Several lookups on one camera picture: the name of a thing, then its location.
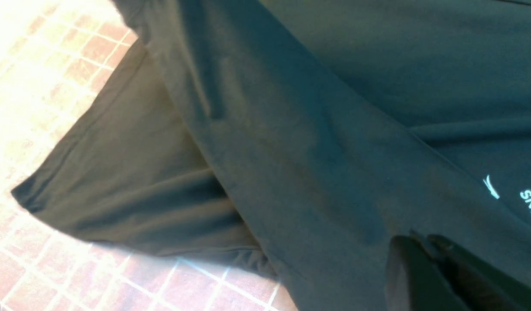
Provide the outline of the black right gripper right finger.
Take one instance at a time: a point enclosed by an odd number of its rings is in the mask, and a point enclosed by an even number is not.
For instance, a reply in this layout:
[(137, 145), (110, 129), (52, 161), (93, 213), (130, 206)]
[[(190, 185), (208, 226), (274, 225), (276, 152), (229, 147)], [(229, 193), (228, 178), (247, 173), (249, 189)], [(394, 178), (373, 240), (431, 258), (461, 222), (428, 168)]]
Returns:
[(531, 311), (531, 287), (442, 235), (429, 235), (435, 262), (469, 311)]

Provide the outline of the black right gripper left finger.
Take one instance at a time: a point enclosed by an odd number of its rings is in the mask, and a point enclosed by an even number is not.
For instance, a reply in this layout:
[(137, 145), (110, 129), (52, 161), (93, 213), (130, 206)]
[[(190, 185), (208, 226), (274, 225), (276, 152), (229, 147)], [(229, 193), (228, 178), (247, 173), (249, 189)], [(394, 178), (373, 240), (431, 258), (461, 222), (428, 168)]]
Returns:
[(386, 264), (385, 301), (388, 311), (467, 311), (437, 264), (413, 238), (390, 241)]

